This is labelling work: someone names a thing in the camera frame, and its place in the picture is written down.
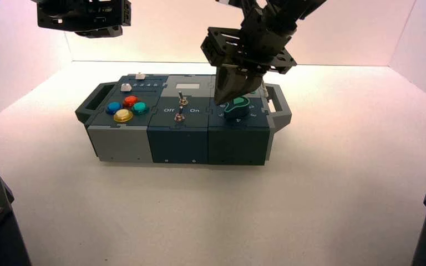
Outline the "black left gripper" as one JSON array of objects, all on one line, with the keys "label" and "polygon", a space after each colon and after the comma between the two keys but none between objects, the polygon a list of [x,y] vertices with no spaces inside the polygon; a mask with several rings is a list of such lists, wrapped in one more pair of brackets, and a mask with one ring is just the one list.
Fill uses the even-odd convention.
[{"label": "black left gripper", "polygon": [[131,1],[36,1],[41,28],[85,38],[115,38],[131,25]]}]

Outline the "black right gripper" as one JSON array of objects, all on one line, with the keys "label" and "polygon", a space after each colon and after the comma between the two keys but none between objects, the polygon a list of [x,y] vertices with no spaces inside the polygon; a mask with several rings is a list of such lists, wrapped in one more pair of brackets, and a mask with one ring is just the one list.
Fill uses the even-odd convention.
[{"label": "black right gripper", "polygon": [[251,7],[240,29],[207,29],[201,50],[210,65],[217,67],[216,105],[255,91],[267,71],[285,74],[297,65],[285,48],[292,33],[276,32],[270,21],[271,14],[266,9]]}]

